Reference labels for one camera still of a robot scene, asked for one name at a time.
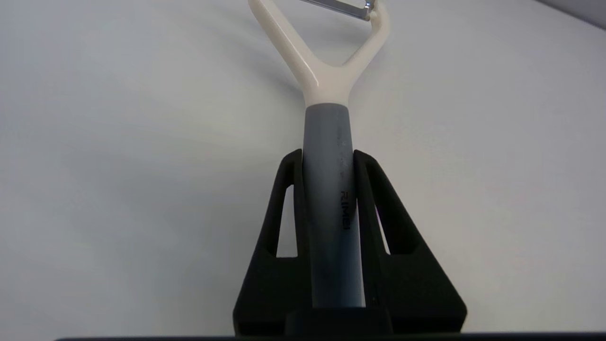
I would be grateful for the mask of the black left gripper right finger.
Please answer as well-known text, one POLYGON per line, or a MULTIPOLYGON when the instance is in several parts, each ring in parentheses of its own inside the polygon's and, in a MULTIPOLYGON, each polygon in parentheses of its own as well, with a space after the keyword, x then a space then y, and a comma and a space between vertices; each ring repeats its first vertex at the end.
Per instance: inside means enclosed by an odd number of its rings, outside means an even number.
POLYGON ((366 306, 394 334, 459 333, 467 307, 371 155, 354 151, 366 306))

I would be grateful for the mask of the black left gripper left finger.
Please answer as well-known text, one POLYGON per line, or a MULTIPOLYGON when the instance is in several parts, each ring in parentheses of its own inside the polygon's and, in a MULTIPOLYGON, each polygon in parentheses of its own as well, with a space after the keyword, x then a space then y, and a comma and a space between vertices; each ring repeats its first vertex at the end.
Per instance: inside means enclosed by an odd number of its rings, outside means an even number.
POLYGON ((233 309, 238 337, 285 334, 290 313, 312 306, 309 223, 303 186, 303 152, 287 154, 279 164, 264 221, 233 309), (296 257, 278 257, 286 190, 293 188, 296 257))

